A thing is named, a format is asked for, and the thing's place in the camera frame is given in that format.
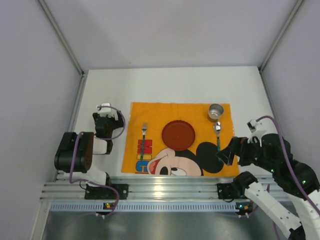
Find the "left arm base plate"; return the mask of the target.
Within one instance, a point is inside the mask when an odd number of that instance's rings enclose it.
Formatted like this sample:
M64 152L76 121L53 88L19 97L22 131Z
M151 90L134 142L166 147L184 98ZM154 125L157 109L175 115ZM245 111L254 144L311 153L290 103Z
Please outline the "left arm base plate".
M129 192L128 184L113 184L111 186L119 195L120 200L126 200ZM85 200L116 200L117 194L114 190L100 186L86 185Z

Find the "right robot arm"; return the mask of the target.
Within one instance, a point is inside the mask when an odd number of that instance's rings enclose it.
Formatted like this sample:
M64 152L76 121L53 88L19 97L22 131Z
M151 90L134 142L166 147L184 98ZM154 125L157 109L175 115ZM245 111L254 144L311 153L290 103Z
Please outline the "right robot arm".
M315 171L293 158L291 145L280 128L266 133L262 116L247 123L250 137L232 137L228 146L219 150L217 158L230 166L234 157L241 167L255 165L271 173L274 182L287 194L296 214L288 211L250 172L237 175L231 183L218 185L222 200L249 199L277 226L288 240L318 240L320 238L320 182Z

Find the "red round plate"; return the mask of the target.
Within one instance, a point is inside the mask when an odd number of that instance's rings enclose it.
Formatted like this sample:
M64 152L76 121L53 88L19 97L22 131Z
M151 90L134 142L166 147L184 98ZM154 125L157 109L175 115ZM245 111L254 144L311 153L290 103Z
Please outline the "red round plate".
M184 151L195 142L196 132L190 123L183 120L173 120L162 129L161 139L168 148Z

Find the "orange Mickey Mouse placemat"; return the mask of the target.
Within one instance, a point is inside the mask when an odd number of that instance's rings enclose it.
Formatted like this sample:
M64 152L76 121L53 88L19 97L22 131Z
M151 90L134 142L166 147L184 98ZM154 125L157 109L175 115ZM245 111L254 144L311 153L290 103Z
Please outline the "orange Mickey Mouse placemat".
M121 171L130 174L166 176L235 177L236 162L225 165L217 159L217 136L214 123L208 120L208 103L133 102ZM230 105L224 103L220 148L234 136ZM186 121L195 130L195 141L188 149L175 151L162 141L164 126L175 120ZM141 158L142 126L147 123L144 155Z

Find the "fork with green handle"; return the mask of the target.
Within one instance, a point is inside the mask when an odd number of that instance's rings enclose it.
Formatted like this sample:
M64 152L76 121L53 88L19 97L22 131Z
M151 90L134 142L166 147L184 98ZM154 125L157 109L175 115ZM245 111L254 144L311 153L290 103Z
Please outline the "fork with green handle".
M144 158L144 149L145 149L145 140L146 140L146 133L148 129L148 124L145 122L142 125L142 143L141 143L141 153L140 153L140 160L142 161Z

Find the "metal cup with brown band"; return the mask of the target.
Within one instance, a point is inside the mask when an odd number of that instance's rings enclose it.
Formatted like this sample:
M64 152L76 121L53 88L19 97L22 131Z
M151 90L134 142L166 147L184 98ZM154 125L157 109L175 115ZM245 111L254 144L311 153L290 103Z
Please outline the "metal cup with brown band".
M213 103L209 106L207 118L209 121L215 123L220 120L224 113L224 107L221 104Z

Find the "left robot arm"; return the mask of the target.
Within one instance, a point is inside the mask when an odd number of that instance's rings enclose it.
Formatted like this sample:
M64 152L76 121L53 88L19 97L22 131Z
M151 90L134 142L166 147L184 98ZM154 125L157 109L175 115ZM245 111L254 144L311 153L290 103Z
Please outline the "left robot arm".
M113 149L113 140L119 138L126 127L122 112L109 103L102 103L92 114L94 132L65 132L54 157L54 167L68 174L70 184L86 183L114 193L107 172L93 165L94 155L109 155Z

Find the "spoon with teal handle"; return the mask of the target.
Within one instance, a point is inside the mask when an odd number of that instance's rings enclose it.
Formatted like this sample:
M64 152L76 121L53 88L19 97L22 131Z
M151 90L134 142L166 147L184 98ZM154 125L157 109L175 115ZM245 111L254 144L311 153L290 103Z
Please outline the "spoon with teal handle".
M213 130L216 134L216 140L217 140L217 151L219 152L221 149L221 142L220 142L220 132L222 130L221 123L219 121L215 122L213 126Z

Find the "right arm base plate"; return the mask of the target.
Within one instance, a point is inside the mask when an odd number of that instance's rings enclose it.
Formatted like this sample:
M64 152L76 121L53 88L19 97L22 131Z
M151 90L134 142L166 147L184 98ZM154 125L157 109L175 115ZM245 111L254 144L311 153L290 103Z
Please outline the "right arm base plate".
M247 199L244 190L235 183L218 183L216 186L220 200L231 202L233 200Z

